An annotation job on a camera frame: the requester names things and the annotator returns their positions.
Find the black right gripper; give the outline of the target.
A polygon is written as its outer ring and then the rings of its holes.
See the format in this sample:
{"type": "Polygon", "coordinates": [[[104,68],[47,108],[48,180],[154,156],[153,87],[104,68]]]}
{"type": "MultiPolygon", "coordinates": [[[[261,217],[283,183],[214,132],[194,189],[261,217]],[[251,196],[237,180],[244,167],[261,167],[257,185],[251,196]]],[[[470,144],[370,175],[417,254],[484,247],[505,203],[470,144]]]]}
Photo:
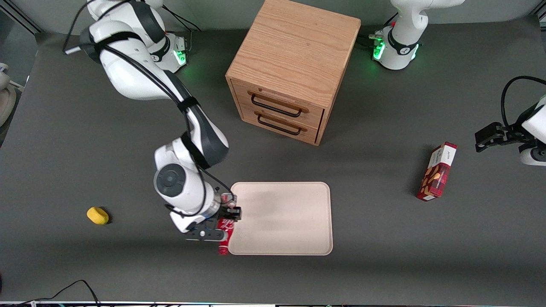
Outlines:
{"type": "Polygon", "coordinates": [[[241,208],[238,206],[221,206],[218,212],[203,222],[207,231],[232,231],[235,223],[241,219],[241,208]]]}

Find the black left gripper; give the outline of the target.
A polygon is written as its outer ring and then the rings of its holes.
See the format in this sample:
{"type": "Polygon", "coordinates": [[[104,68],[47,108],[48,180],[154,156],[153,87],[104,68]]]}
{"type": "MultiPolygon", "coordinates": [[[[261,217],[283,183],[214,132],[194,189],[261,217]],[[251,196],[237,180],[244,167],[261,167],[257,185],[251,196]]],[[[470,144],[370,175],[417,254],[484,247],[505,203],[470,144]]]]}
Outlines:
{"type": "Polygon", "coordinates": [[[493,122],[475,133],[475,150],[480,153],[493,146],[512,144],[534,145],[534,136],[523,128],[523,123],[531,114],[520,114],[515,123],[509,125],[506,114],[502,115],[503,124],[493,122]]]}

